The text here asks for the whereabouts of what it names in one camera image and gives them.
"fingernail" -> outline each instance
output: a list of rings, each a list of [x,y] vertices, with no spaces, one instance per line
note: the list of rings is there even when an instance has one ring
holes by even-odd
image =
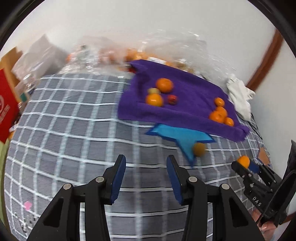
[[[263,224],[261,230],[264,231],[265,229],[267,229],[267,224]]]

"checkered fabric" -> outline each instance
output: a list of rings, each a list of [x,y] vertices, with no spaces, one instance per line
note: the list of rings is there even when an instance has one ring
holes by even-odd
[[[117,103],[129,82],[89,74],[41,79],[11,141],[5,167],[5,205],[11,232],[19,240],[27,239],[65,183],[88,183],[119,154],[126,156],[127,168],[118,199],[106,206],[112,240],[181,240],[187,207],[178,204],[171,188],[165,167],[170,154],[206,184],[228,183],[247,209],[252,208],[243,195],[242,179],[230,165],[241,155],[257,162],[258,145],[263,143],[253,129],[244,142],[213,136],[216,142],[207,144],[206,154],[191,169],[175,143],[145,135],[153,123],[117,119]],[[257,128],[254,120],[251,124]],[[85,240],[83,205],[80,220]],[[212,221],[209,204],[208,240]]]

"human hand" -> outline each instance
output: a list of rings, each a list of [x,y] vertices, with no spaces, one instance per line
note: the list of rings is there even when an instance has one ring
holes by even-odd
[[[252,218],[257,221],[257,219],[260,217],[261,213],[258,211],[258,209],[254,209],[252,212]],[[266,241],[270,241],[272,239],[272,236],[274,235],[274,231],[276,230],[276,226],[273,224],[273,222],[268,221],[264,224],[258,224],[257,225],[260,231],[262,231],[262,235]]]

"screw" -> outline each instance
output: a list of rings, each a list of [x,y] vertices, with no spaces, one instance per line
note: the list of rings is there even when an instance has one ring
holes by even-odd
[[[224,190],[228,190],[228,189],[229,189],[229,185],[226,184],[226,183],[223,183],[223,184],[221,185],[221,187],[222,187]]]
[[[96,178],[96,182],[97,183],[101,183],[101,182],[103,182],[105,180],[105,178],[103,178],[103,177],[97,177]]]
[[[196,177],[189,177],[188,180],[192,183],[196,183],[197,182],[197,178]]]
[[[65,190],[68,190],[68,189],[71,188],[71,184],[70,184],[70,183],[66,183],[65,185],[63,185],[63,188],[64,188]]]

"blue star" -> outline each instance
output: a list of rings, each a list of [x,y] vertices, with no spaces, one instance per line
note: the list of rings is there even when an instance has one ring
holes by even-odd
[[[211,136],[204,132],[180,127],[172,127],[163,124],[156,124],[149,131],[147,131],[146,135],[161,136],[165,140],[175,142],[186,156],[191,166],[193,166],[195,160],[194,154],[192,152],[193,145],[196,142],[215,142]]]

